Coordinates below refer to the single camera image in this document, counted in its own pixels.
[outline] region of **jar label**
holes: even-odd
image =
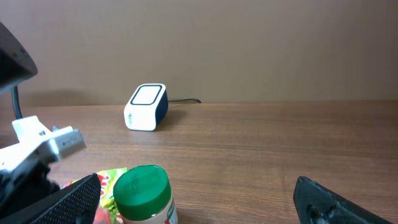
[[[163,224],[178,224],[177,210],[174,206],[174,200],[169,210],[167,211],[167,219],[163,222]]]

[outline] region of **colorful snack bag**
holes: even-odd
[[[127,168],[103,170],[97,172],[99,181],[101,182],[101,197],[99,198],[99,207],[102,209],[109,210],[110,218],[112,223],[115,223],[116,216],[119,211],[116,208],[116,204],[113,198],[113,187],[119,177],[127,171]],[[65,184],[63,187],[67,187],[78,180],[74,180]]]

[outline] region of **wood grain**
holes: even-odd
[[[123,108],[23,108],[85,136],[51,178],[158,164],[180,223],[299,223],[292,197],[305,175],[398,222],[397,101],[172,105],[155,132],[128,130]],[[12,111],[0,115],[1,144],[12,144]]]

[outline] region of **white robot part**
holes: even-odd
[[[51,132],[36,116],[12,122],[19,143],[0,149],[0,171],[12,172],[26,159],[49,164],[84,149],[80,131],[71,126]]]

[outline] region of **beige wall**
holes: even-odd
[[[2,0],[39,74],[29,105],[398,99],[398,1]],[[9,95],[0,105],[10,105]]]

